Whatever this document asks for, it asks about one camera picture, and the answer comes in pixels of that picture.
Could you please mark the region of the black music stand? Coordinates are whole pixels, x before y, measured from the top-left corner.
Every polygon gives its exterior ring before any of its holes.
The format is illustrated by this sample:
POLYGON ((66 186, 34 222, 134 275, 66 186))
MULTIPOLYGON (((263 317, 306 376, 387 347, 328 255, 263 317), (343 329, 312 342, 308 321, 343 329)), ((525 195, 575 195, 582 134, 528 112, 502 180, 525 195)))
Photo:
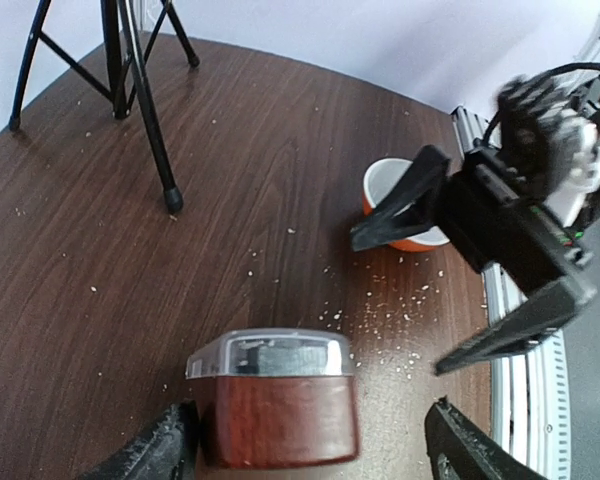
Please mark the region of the black music stand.
POLYGON ((112 113, 116 119, 127 118, 132 106, 135 103, 139 105, 162 185, 166 208, 169 213, 176 214, 182 210, 184 200, 172 172, 146 71, 146 64, 165 20, 169 20, 174 28, 189 67, 197 68, 200 60, 186 35, 173 3, 162 1, 160 5, 161 11, 148 43, 143 45, 131 1, 102 1, 100 3, 108 76, 108 83, 103 84, 43 31, 51 1, 39 1, 28 32, 8 128, 12 132, 20 128, 24 94, 34 54, 37 45, 42 43, 111 104, 112 113))

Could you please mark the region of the red wooden metronome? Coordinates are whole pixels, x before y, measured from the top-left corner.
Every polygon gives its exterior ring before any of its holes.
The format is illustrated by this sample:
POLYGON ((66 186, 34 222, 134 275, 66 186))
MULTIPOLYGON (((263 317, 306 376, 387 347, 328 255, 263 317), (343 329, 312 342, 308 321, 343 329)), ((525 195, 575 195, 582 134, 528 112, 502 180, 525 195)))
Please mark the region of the red wooden metronome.
POLYGON ((194 384, 210 467, 279 470, 359 456, 352 376, 218 376, 194 384))

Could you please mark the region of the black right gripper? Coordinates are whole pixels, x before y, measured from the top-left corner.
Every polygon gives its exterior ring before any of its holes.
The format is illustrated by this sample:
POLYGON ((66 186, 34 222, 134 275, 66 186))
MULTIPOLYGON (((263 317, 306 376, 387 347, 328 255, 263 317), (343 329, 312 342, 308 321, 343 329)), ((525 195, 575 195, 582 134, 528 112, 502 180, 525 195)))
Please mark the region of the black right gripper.
POLYGON ((365 251, 441 230, 481 272, 499 264, 527 301, 437 361, 437 376, 535 349, 596 295, 588 252, 545 206, 522 195, 493 151, 475 149, 448 179, 450 159, 422 147, 371 213, 350 230, 365 251))

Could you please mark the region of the clear plastic metronome cover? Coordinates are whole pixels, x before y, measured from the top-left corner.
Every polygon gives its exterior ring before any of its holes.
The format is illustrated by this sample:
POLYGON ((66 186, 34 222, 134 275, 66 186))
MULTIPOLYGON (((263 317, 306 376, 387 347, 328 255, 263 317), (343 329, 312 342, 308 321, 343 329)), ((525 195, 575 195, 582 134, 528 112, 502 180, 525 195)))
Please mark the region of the clear plastic metronome cover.
POLYGON ((185 378, 341 377, 354 369, 350 341, 341 334, 253 328, 224 333, 191 354, 185 378))

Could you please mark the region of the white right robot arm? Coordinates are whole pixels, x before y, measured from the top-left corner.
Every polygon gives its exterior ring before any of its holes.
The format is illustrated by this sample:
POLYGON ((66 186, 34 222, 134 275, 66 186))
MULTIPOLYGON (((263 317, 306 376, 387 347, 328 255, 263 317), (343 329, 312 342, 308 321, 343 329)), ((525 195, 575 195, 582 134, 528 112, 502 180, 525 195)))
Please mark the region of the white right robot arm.
POLYGON ((350 232, 356 251, 440 229, 476 272, 501 266, 523 303, 441 358, 437 374, 534 349, 586 309, 596 289, 578 233, 600 218, 598 108, 570 94, 566 64, 506 84, 489 129, 457 172, 424 146, 386 197, 350 232))

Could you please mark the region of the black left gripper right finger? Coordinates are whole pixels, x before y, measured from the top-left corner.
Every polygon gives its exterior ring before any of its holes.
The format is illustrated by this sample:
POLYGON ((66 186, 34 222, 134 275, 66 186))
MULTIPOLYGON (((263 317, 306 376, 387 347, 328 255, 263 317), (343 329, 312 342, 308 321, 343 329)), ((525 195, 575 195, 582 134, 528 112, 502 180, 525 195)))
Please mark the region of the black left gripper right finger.
POLYGON ((543 479, 506 453, 446 397, 433 403, 424 425, 435 480, 543 479))

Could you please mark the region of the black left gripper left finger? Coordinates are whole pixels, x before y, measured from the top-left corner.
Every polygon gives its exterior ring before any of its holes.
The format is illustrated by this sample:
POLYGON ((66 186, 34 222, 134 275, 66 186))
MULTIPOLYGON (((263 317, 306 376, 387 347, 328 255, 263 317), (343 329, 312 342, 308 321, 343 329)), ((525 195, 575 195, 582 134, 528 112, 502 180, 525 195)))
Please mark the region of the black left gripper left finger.
POLYGON ((78 479, 194 479, 199 437, 196 404, 172 404, 121 449, 78 479))

